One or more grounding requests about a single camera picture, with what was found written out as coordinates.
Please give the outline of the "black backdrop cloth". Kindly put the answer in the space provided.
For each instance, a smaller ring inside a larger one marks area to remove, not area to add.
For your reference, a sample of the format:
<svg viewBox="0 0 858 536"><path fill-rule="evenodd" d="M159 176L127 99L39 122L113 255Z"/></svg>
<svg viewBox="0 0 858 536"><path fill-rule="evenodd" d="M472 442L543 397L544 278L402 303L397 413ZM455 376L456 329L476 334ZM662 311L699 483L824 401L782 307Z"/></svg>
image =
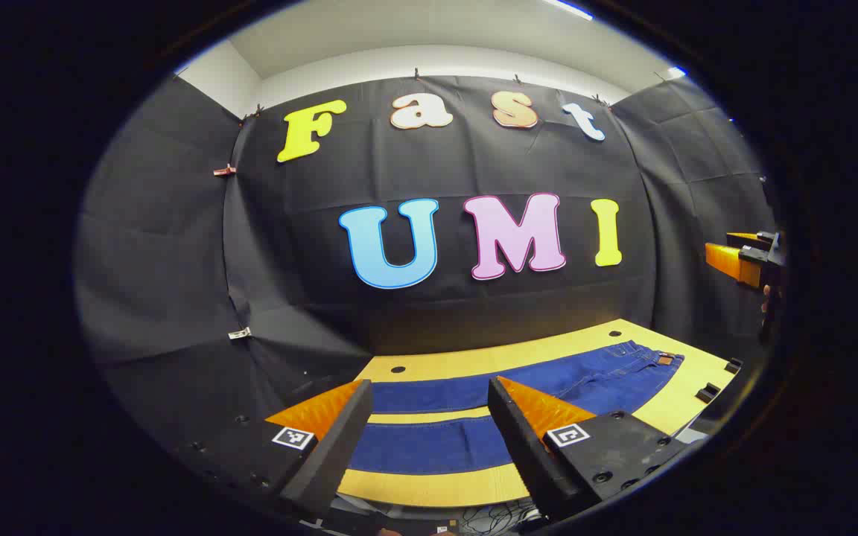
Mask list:
<svg viewBox="0 0 858 536"><path fill-rule="evenodd" d="M228 164L236 174L212 174ZM773 228L760 179L688 82L602 106L407 76L238 122L174 81L93 174L76 302L113 393L166 449L305 401L373 357L616 319L752 370L766 359L759 298L709 268L705 244Z"/></svg>

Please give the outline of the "blue denim jeans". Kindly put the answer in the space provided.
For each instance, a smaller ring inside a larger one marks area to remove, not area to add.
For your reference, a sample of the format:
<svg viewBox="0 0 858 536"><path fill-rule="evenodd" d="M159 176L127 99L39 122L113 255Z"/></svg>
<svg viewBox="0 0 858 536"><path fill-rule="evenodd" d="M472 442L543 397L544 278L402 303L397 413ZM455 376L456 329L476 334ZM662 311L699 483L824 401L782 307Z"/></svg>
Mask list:
<svg viewBox="0 0 858 536"><path fill-rule="evenodd" d="M681 354L633 340L501 371L501 376L596 415L632 413L658 394L684 362ZM459 412L487 404L490 374L372 384L377 415ZM367 424L352 470L403 475L463 473L506 465L510 454L490 416L436 423Z"/></svg>

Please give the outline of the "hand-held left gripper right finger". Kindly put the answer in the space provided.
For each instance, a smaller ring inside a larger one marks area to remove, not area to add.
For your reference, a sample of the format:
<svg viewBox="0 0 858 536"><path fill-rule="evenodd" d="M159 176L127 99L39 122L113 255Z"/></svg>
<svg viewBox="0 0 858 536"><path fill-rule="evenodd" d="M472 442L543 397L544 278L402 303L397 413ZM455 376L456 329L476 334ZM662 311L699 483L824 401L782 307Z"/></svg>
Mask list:
<svg viewBox="0 0 858 536"><path fill-rule="evenodd" d="M497 376L488 409L536 508L562 521L623 494L687 444L622 410L593 414Z"/></svg>

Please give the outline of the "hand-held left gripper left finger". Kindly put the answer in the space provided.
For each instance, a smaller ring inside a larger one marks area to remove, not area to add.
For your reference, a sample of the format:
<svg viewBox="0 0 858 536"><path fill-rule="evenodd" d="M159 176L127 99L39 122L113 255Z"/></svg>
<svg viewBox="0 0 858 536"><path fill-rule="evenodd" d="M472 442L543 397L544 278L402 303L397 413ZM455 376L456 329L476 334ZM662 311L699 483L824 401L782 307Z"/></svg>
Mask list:
<svg viewBox="0 0 858 536"><path fill-rule="evenodd" d="M178 460L249 508L289 518L327 515L372 414L371 380L355 380L266 418L177 448Z"/></svg>

